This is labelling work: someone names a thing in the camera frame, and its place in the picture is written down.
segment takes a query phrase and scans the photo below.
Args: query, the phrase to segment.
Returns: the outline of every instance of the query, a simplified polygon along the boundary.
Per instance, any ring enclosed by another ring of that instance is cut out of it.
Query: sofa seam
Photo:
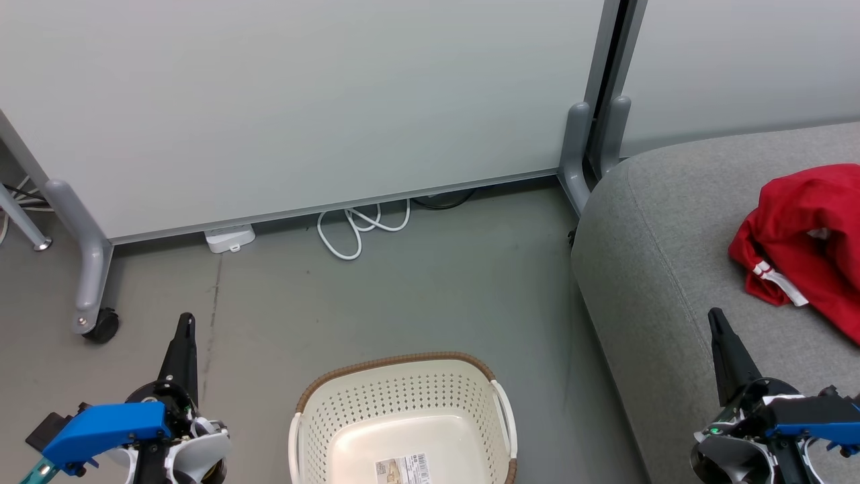
[[[627,190],[630,193],[630,197],[633,199],[634,207],[636,208],[636,213],[639,215],[639,219],[642,221],[642,224],[645,226],[645,232],[648,234],[648,239],[651,242],[651,245],[656,249],[658,254],[658,259],[660,260],[660,265],[663,266],[663,270],[669,275],[669,280],[672,282],[672,286],[675,288],[676,298],[679,299],[681,303],[681,307],[684,309],[685,319],[687,325],[689,325],[693,331],[696,333],[696,339],[699,343],[699,349],[703,354],[708,355],[707,344],[704,341],[704,337],[702,332],[699,331],[698,325],[695,321],[695,315],[692,311],[692,306],[690,302],[687,300],[686,293],[684,289],[681,287],[678,278],[675,276],[675,270],[672,265],[669,263],[668,257],[663,252],[662,247],[657,242],[657,237],[654,234],[654,231],[651,229],[651,226],[648,224],[648,219],[645,217],[645,211],[642,210],[642,207],[639,204],[639,199],[637,198],[636,192],[633,190],[633,185],[630,182],[630,167],[624,171],[624,181],[627,184]]]

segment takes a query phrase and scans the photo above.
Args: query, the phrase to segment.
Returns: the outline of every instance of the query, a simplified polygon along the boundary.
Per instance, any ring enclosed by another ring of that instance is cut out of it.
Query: basket rim
[[[302,396],[298,399],[298,404],[296,405],[296,413],[304,413],[304,408],[307,406],[310,396],[314,392],[316,392],[322,385],[334,380],[335,378],[351,375],[353,373],[359,373],[360,371],[365,371],[367,369],[382,368],[394,364],[427,362],[436,360],[458,360],[461,362],[469,363],[472,366],[481,370],[481,373],[483,373],[484,376],[487,377],[487,380],[489,382],[495,380],[495,375],[493,374],[493,371],[490,370],[489,366],[484,364],[484,362],[482,362],[481,360],[473,357],[472,355],[459,351],[434,351],[430,353],[414,353],[411,355],[401,355],[399,357],[380,358],[378,360],[371,360],[369,362],[358,363],[333,371],[329,371],[325,375],[315,379],[310,385],[308,385],[307,389],[305,389],[304,393],[302,393]],[[513,481],[514,479],[516,479],[516,476],[517,459],[513,458],[507,463],[507,477],[505,478],[505,484],[513,484]]]

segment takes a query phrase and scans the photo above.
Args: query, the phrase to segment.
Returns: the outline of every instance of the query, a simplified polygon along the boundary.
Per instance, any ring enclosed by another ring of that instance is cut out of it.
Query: white power adapter
[[[203,233],[209,244],[209,250],[216,254],[227,251],[239,252],[243,245],[250,244],[256,237],[250,224],[226,226]]]

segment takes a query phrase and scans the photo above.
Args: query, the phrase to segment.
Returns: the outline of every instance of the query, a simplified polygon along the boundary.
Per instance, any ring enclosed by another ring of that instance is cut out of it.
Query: perforated basket wall
[[[464,353],[426,353],[385,358],[328,373],[302,395],[300,466],[304,484],[329,484],[329,443],[347,425],[426,408],[457,408],[474,419],[484,441],[493,484],[511,483],[511,459],[504,421],[495,403],[492,372]]]

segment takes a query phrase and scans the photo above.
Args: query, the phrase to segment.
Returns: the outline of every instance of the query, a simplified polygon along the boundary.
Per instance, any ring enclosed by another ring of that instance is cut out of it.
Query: gray floor
[[[402,204],[388,208],[385,219],[400,220]],[[330,239],[351,250],[342,214],[330,217]],[[32,252],[15,228],[0,246],[7,481],[37,461],[23,439],[49,412],[122,401],[153,379],[178,315],[191,311],[201,407],[235,445],[228,482],[289,481],[287,429],[314,378],[420,351],[465,351],[496,373],[517,418],[518,482],[644,482],[571,284],[574,217],[552,180],[487,190],[445,212],[415,208],[402,232],[365,234],[352,263],[326,251],[313,219],[258,226],[238,253],[214,255],[200,235],[121,247],[105,302],[123,324],[104,346],[69,332],[77,249],[51,214],[35,219],[55,238],[49,251]],[[84,481],[122,482],[109,462]]]

